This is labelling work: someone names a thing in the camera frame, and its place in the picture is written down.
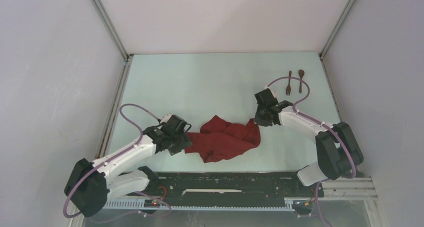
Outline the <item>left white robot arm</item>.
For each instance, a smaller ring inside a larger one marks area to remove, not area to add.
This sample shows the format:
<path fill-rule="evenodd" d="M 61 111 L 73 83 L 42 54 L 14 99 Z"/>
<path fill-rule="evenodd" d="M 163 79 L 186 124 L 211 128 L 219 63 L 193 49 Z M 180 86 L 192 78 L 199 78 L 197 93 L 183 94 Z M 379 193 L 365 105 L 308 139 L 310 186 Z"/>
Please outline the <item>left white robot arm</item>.
<path fill-rule="evenodd" d="M 139 137 L 112 154 L 93 161 L 77 161 L 64 188 L 63 215 L 69 219 L 80 214 L 92 217 L 116 198 L 135 192 L 156 193 L 158 176 L 150 168 L 127 170 L 159 152 L 181 152 L 191 145 L 187 133 L 190 128 L 191 124 L 184 120 L 170 119 L 147 127 Z"/>

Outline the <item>red cloth napkin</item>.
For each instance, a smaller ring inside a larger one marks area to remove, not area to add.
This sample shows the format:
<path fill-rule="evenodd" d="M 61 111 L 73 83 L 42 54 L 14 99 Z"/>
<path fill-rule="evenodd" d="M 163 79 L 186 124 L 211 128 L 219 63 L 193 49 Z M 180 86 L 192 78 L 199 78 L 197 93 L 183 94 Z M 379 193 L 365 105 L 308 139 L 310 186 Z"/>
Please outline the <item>red cloth napkin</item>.
<path fill-rule="evenodd" d="M 192 145 L 185 154 L 198 154 L 204 163 L 230 160 L 257 148 L 261 143 L 260 127 L 251 118 L 246 124 L 228 122 L 215 115 L 198 132 L 188 132 Z"/>

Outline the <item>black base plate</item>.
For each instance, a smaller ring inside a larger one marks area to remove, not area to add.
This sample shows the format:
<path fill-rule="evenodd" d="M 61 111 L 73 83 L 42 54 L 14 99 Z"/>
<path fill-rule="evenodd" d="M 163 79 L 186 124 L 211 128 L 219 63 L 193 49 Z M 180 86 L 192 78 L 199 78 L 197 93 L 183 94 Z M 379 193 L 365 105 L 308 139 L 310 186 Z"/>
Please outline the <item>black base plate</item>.
<path fill-rule="evenodd" d="M 302 185 L 295 172 L 158 172 L 143 193 L 174 208 L 288 208 L 289 200 L 323 197 L 321 185 Z"/>

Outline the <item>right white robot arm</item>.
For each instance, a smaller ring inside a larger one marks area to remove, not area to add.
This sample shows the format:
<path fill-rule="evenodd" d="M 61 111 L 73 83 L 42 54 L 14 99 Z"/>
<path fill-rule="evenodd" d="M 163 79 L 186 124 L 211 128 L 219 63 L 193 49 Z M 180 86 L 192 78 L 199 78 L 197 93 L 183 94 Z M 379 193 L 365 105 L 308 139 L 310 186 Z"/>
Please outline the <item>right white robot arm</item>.
<path fill-rule="evenodd" d="M 291 191 L 304 196 L 311 185 L 340 177 L 353 179 L 364 156 L 351 127 L 345 122 L 316 122 L 293 110 L 291 102 L 276 99 L 258 100 L 254 122 L 263 127 L 289 127 L 310 139 L 316 148 L 317 161 L 298 170 L 291 181 Z"/>

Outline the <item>brown wooden fork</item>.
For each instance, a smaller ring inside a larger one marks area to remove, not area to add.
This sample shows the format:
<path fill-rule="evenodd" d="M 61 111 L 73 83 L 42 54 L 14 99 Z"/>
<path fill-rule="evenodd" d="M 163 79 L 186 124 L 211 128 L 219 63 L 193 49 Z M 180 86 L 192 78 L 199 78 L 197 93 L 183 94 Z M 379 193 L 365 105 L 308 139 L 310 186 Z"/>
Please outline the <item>brown wooden fork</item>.
<path fill-rule="evenodd" d="M 285 94 L 287 96 L 290 96 L 290 94 L 291 94 L 291 77 L 292 77 L 292 71 L 290 70 L 289 73 L 288 73 L 288 82 L 287 82 L 287 86 L 286 86 L 286 89 L 285 89 Z"/>

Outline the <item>aluminium frame rail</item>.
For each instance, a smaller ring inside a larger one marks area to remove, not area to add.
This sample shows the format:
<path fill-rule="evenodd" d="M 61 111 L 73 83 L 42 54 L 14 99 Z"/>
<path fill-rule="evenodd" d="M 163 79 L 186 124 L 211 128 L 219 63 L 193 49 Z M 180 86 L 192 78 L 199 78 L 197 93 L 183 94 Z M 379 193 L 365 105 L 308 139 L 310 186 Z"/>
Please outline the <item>aluminium frame rail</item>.
<path fill-rule="evenodd" d="M 322 184 L 325 201 L 374 201 L 378 200 L 374 183 L 370 177 L 339 178 Z"/>

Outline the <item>brown wooden spoon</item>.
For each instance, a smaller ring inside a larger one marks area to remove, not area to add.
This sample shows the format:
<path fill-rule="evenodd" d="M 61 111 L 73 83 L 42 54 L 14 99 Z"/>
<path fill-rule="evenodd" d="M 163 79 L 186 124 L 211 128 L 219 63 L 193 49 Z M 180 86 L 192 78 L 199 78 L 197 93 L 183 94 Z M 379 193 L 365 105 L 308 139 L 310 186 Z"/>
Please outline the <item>brown wooden spoon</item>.
<path fill-rule="evenodd" d="M 299 91 L 299 93 L 302 93 L 303 92 L 303 87 L 302 87 L 303 86 L 303 82 L 302 82 L 302 80 L 303 80 L 303 77 L 305 75 L 305 71 L 303 69 L 300 69 L 298 71 L 298 75 L 299 75 L 299 79 L 300 79 L 298 91 Z"/>

